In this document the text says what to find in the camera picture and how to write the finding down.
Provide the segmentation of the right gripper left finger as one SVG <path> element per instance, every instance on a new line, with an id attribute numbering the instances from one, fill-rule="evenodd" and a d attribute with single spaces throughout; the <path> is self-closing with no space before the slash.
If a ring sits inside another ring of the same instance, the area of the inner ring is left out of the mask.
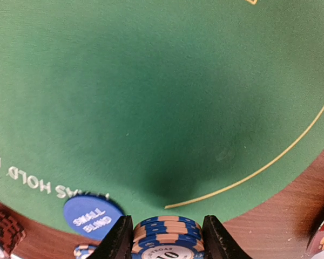
<path id="1" fill-rule="evenodd" d="M 131 216 L 121 216 L 101 241 L 89 259 L 131 259 L 133 221 Z"/>

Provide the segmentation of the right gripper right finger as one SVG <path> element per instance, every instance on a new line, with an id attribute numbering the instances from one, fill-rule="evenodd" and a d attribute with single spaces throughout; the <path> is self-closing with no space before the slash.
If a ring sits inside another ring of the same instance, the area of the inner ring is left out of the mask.
<path id="1" fill-rule="evenodd" d="M 205 216 L 202 229 L 204 258 L 250 259 L 216 216 Z"/>

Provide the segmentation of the blue pink chips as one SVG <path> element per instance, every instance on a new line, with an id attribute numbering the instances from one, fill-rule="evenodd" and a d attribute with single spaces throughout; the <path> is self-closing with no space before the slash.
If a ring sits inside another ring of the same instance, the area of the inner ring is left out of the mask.
<path id="1" fill-rule="evenodd" d="M 96 245 L 92 244 L 80 244 L 73 250 L 75 259 L 86 259 L 97 249 Z"/>

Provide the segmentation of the blue small blind button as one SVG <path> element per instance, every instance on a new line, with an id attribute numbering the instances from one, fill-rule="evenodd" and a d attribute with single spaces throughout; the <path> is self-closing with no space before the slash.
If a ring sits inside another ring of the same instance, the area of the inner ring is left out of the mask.
<path id="1" fill-rule="evenodd" d="M 96 241 L 101 241 L 124 215 L 123 208 L 108 195 L 89 192 L 69 198 L 63 206 L 63 217 L 69 227 Z"/>

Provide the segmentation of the blue pink chip stack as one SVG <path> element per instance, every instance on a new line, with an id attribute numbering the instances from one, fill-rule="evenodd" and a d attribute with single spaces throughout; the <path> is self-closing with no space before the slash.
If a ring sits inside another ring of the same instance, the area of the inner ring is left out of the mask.
<path id="1" fill-rule="evenodd" d="M 204 258 L 201 226 L 182 216 L 155 216 L 133 230 L 132 258 Z"/>

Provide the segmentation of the red black chip stack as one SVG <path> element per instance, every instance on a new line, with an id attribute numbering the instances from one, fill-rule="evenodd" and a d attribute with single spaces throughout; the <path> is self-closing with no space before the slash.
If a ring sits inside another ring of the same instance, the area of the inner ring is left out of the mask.
<path id="1" fill-rule="evenodd" d="M 22 224 L 9 213 L 0 210 L 0 259 L 11 258 L 25 237 Z"/>

